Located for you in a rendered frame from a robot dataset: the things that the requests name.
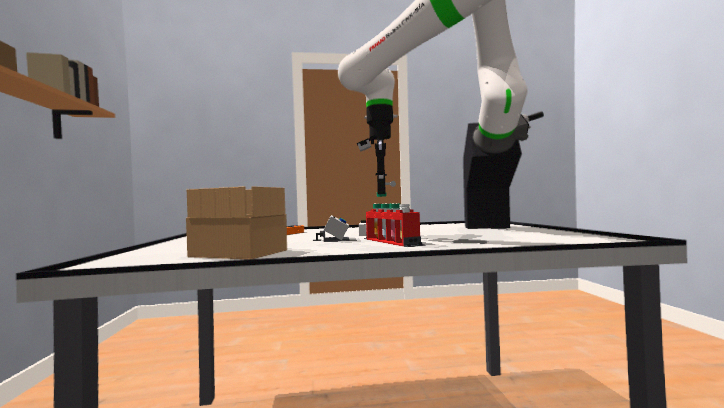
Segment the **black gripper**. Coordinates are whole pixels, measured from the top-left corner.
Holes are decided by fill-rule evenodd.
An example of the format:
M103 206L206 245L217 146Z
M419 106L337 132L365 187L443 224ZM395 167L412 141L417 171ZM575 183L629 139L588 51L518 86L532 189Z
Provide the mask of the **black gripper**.
M391 123L390 122L373 122L369 124L370 138L377 140L375 143L376 157L377 157L377 187L378 194L385 194L385 169L384 169L384 157L386 155L386 143L384 139L391 137ZM377 137L376 137L377 136Z

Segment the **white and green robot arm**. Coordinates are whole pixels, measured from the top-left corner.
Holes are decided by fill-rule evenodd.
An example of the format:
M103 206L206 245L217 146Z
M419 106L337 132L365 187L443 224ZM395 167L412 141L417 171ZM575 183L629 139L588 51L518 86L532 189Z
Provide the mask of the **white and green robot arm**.
M511 39L506 0L415 0L379 35L346 56L338 77L345 88L366 94L367 124L392 123L398 117L393 114L395 79L388 67L471 14L482 98L473 141L485 152L501 153L515 140L528 139L529 121L544 113L521 114L527 85Z

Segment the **orange pocket multimeter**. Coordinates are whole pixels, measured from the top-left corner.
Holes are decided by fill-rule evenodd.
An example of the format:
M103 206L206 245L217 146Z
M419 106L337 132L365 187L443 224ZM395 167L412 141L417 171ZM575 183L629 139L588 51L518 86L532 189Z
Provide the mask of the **orange pocket multimeter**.
M304 233L304 226L297 226L297 227L295 225L287 226L287 235L297 234L297 233Z

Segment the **grey button panel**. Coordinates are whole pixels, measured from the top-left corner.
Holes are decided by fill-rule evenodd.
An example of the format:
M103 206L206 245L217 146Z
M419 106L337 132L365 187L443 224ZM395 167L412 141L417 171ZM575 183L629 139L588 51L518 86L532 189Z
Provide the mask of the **grey button panel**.
M324 230L320 231L320 233L316 233L316 240L313 241L322 240L318 239L318 235L320 235L320 237L323 237L323 242L350 241L348 236L344 237L348 228L349 225L346 223L346 220L342 218L338 219L331 215L326 226L324 227ZM334 237L325 237L325 232L333 235Z

